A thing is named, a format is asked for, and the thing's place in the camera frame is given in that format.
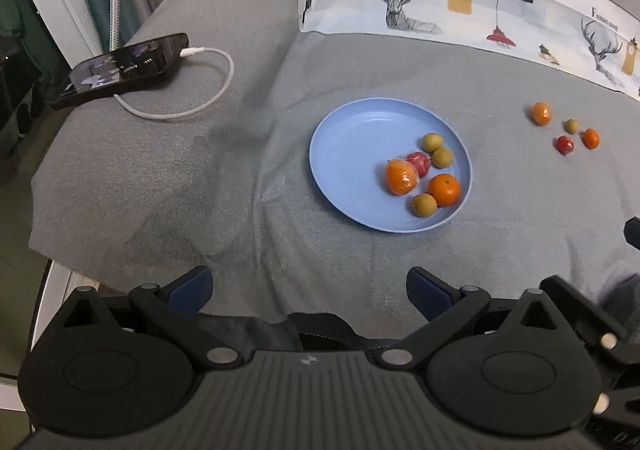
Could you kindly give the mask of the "small orange tangerine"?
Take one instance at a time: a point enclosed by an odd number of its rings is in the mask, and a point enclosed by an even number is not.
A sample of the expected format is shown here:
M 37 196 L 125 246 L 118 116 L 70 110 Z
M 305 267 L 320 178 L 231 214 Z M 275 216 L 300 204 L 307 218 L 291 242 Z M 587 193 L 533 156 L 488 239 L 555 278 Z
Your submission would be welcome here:
M 593 128 L 587 128 L 582 132 L 582 143 L 589 150 L 597 149 L 600 146 L 599 133 Z

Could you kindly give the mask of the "green fruit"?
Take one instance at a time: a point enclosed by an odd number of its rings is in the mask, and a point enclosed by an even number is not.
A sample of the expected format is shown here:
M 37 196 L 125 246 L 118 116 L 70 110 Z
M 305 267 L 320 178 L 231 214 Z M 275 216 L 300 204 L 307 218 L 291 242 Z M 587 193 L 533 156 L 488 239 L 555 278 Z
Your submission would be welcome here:
M 414 196 L 410 206 L 416 217 L 430 217 L 438 210 L 437 201 L 434 196 L 428 193 L 420 193 Z
M 432 164 L 437 168 L 447 168 L 454 162 L 454 155 L 447 147 L 439 147 L 431 154 Z
M 564 129 L 570 135 L 576 135 L 580 131 L 580 124 L 574 118 L 570 118 L 564 122 Z
M 442 138 L 442 135 L 435 134 L 434 132 L 429 132 L 424 135 L 421 140 L 421 148 L 426 153 L 434 153 L 443 144 L 444 138 Z

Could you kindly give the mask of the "red fruit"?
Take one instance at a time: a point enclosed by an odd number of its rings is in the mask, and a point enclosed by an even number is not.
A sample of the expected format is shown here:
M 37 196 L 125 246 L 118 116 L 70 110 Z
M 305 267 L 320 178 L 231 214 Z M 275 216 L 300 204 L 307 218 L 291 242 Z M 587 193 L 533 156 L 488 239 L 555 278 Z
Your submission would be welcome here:
M 555 150 L 557 150 L 559 154 L 562 154 L 562 155 L 569 155 L 573 153 L 575 149 L 573 139 L 565 135 L 555 138 L 554 147 L 555 147 Z
M 424 152 L 411 152 L 406 156 L 406 161 L 416 169 L 420 178 L 424 178 L 431 168 L 431 158 Z

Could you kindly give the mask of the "large orange mandarin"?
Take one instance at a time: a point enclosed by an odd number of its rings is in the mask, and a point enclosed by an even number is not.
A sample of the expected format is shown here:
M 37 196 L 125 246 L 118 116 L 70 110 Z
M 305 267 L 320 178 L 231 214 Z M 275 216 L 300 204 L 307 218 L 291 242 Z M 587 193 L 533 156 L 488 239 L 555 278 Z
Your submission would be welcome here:
M 439 174 L 428 183 L 427 193 L 434 198 L 438 207 L 450 207 L 458 202 L 460 184 L 450 174 Z

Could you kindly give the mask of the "orange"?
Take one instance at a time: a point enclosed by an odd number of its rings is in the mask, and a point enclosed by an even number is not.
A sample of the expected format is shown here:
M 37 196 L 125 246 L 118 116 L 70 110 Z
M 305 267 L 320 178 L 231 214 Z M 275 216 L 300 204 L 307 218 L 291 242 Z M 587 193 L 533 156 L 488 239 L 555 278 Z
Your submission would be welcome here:
M 394 158 L 385 166 L 384 179 L 390 192 L 395 196 L 405 196 L 416 188 L 420 176 L 410 162 Z
M 548 103 L 538 101 L 528 111 L 529 118 L 537 126 L 546 126 L 552 121 L 552 110 Z

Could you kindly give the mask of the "blue plastic plate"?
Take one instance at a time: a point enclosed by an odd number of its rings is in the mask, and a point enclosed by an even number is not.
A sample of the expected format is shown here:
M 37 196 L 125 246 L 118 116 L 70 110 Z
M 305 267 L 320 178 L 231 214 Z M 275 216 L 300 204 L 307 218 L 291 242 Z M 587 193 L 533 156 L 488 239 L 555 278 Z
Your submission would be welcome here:
M 419 151 L 429 132 L 442 135 L 454 162 L 443 170 L 431 168 L 415 189 L 395 196 L 384 179 L 386 164 Z M 471 159 L 458 134 L 423 106 L 393 98 L 355 100 L 330 112 L 311 136 L 308 158 L 314 182 L 337 210 L 360 225 L 388 233 L 417 233 L 445 225 L 464 207 L 472 189 Z M 459 181 L 458 202 L 430 217 L 416 217 L 411 198 L 424 192 L 440 173 Z

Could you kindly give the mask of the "grey printed sofa cover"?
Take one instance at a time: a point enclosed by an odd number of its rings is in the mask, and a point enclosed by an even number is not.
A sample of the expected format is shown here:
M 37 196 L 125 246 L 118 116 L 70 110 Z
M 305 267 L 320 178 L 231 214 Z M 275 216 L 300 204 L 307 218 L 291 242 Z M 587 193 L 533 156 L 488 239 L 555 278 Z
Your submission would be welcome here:
M 421 325 L 414 266 L 498 297 L 556 275 L 602 300 L 638 274 L 623 237 L 639 210 L 629 98 L 501 54 L 301 33 L 294 0 L 166 0 L 137 36 L 175 31 L 201 53 L 168 86 L 66 118 L 32 180 L 35 252 L 121 291 L 205 265 L 213 314 L 332 312 L 368 337 Z M 340 112 L 376 96 L 425 106 L 468 149 L 471 194 L 446 225 L 376 231 L 314 182 L 312 154 L 349 203 L 411 216 L 383 174 L 420 134 Z

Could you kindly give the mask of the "black smartphone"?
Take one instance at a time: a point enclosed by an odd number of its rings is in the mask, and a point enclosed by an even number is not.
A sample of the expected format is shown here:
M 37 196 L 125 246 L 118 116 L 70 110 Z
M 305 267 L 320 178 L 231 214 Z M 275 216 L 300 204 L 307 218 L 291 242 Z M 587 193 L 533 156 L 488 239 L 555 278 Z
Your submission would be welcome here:
M 176 33 L 80 62 L 70 70 L 48 103 L 53 110 L 63 110 L 163 84 L 177 72 L 181 51 L 187 46 L 189 36 Z

